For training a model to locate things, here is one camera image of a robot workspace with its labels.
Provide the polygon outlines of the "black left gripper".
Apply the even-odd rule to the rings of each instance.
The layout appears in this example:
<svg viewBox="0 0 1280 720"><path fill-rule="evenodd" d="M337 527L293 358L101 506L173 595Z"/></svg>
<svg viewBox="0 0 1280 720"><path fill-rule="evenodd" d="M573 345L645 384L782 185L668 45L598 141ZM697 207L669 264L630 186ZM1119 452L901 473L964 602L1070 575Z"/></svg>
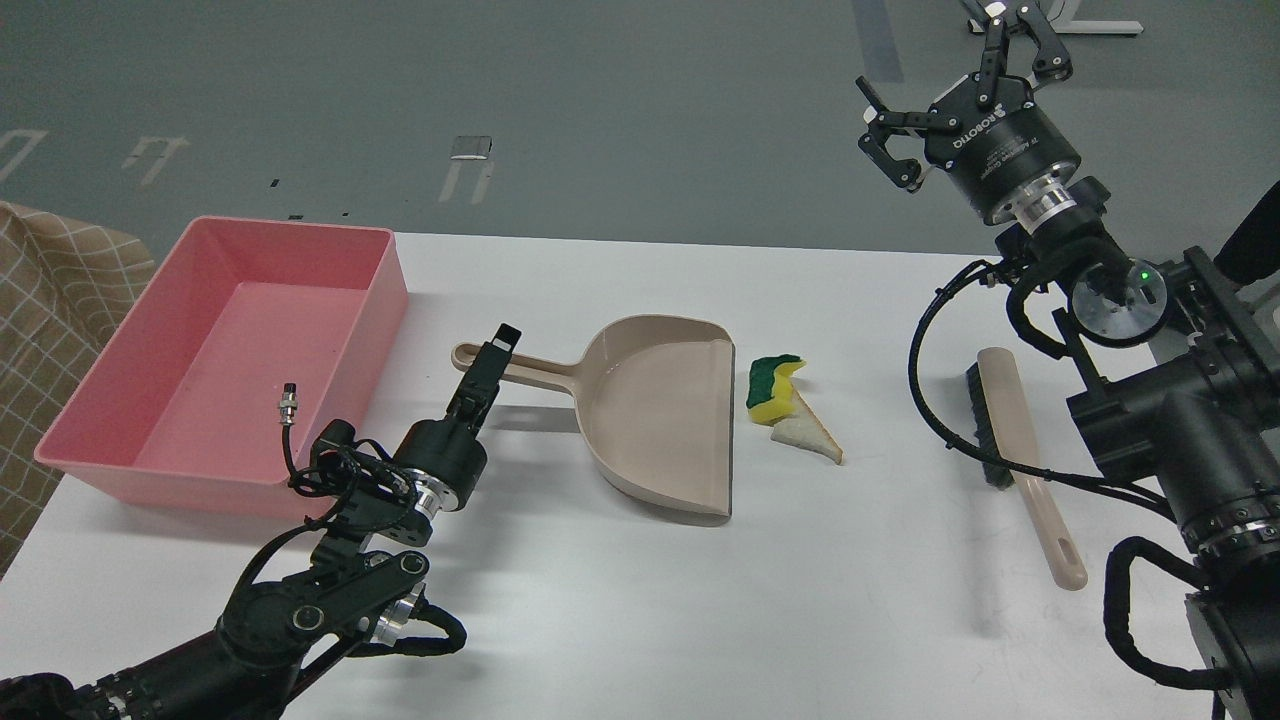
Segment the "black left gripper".
<svg viewBox="0 0 1280 720"><path fill-rule="evenodd" d="M412 424L392 455L398 466L439 480L453 498L451 510L466 507L486 466L486 451L477 434L521 336L520 329L503 323L492 340L476 346L445 418Z"/></svg>

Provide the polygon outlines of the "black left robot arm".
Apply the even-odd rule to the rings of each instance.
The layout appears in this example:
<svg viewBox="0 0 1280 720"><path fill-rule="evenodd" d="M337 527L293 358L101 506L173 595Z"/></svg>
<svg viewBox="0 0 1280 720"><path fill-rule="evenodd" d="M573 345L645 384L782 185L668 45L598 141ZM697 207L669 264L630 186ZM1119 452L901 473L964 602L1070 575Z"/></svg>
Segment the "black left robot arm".
<svg viewBox="0 0 1280 720"><path fill-rule="evenodd" d="M520 336L500 325L444 416L415 423L394 452L335 419L297 468L297 396L287 384L279 407L288 486L332 506L252 557L210 632L82 687L52 673L8 678L3 716L278 719L344 659L461 651L465 625L425 594L422 548L435 515L461 510L483 474L477 434Z"/></svg>

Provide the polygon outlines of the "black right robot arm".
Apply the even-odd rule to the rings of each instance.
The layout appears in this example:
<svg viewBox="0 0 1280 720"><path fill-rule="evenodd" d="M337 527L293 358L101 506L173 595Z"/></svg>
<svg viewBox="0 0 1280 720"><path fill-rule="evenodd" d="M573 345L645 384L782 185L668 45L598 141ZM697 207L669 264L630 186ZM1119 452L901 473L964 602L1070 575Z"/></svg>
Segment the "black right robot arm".
<svg viewBox="0 0 1280 720"><path fill-rule="evenodd" d="M1110 192L1079 176L1079 152L1037 92L1073 61L1034 1L968 1L984 46L974 72L924 111L887 108L870 82L863 152L916 192L931 169L951 177L987 225L1000 260L965 265L937 290L913 333L908 383L925 424L948 448L1014 477L1038 477L1148 509L1175 524L1178 557L1143 537L1120 541L1103 577L1103 633L1112 652L1158 685L1207 691L1216 719L1277 716L1277 348L1242 287L1277 272L1277 191L1270 190L1216 258L1188 249L1152 264L1106 231ZM974 283L1007 287L1015 334L1068 357L1084 391L1068 401L1097 474L1018 461L1000 443L997 382L968 379L979 439L941 421L919 380L937 314Z"/></svg>

